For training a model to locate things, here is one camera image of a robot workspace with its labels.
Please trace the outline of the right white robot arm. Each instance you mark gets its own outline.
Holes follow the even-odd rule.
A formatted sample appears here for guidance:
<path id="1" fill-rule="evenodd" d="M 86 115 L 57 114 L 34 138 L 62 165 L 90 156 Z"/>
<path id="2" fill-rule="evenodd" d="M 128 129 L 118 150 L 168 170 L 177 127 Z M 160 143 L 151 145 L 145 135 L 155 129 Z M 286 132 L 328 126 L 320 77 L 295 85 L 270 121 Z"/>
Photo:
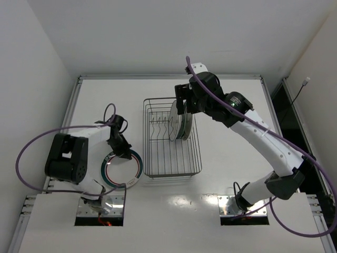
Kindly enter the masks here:
<path id="1" fill-rule="evenodd" d="M 252 103 L 241 93 L 224 93 L 219 78 L 213 73 L 202 72 L 197 77 L 205 89 L 193 77 L 188 84 L 175 86 L 177 113 L 203 112 L 223 123 L 252 145 L 273 168 L 273 172 L 264 178 L 246 183 L 235 194 L 234 207 L 247 212 L 260 200 L 270 197 L 290 199 L 305 179 L 301 171 L 304 156 L 274 137 Z"/>

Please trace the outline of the small blue patterned plate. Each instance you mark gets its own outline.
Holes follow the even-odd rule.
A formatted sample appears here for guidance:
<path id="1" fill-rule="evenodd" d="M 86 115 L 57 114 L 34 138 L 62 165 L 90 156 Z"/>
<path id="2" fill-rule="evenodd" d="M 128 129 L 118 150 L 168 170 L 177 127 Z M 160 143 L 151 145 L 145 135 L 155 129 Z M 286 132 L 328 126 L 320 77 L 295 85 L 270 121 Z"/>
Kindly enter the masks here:
<path id="1" fill-rule="evenodd" d="M 182 139 L 182 136 L 184 134 L 184 125 L 185 125 L 185 114 L 188 113 L 187 112 L 187 105 L 184 104 L 184 114 L 182 115 L 182 122 L 181 122 L 181 127 L 179 129 L 178 135 L 177 135 L 177 139 Z"/>

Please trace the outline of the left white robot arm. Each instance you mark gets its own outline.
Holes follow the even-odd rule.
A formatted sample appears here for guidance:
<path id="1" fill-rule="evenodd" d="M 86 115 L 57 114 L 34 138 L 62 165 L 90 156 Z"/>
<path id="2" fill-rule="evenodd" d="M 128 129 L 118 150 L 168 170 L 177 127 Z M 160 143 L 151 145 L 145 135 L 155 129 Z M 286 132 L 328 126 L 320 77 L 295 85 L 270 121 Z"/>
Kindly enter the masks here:
<path id="1" fill-rule="evenodd" d="M 93 128 L 73 134 L 56 134 L 45 164 L 45 174 L 71 184 L 80 192 L 86 205 L 101 213 L 106 207 L 105 198 L 101 195 L 106 189 L 87 172 L 88 150 L 101 142 L 107 142 L 115 156 L 130 160 L 131 145 L 124 138 L 122 130 L 125 121 L 122 116 L 116 115 L 107 123 L 98 121 Z"/>

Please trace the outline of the green red rim plate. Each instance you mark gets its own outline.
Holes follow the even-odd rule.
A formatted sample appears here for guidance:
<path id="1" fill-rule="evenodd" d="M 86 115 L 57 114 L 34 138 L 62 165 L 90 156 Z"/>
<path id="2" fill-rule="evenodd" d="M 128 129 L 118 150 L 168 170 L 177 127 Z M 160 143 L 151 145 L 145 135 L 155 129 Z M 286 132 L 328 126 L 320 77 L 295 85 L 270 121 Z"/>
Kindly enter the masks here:
<path id="1" fill-rule="evenodd" d="M 185 114 L 185 125 L 184 125 L 184 134 L 182 136 L 182 140 L 187 140 L 190 136 L 193 126 L 193 114 L 186 113 Z"/>
<path id="2" fill-rule="evenodd" d="M 139 154 L 131 150 L 132 159 L 123 159 L 115 155 L 109 162 L 101 164 L 101 177 L 110 187 L 130 188 L 134 186 L 143 173 L 143 161 Z"/>

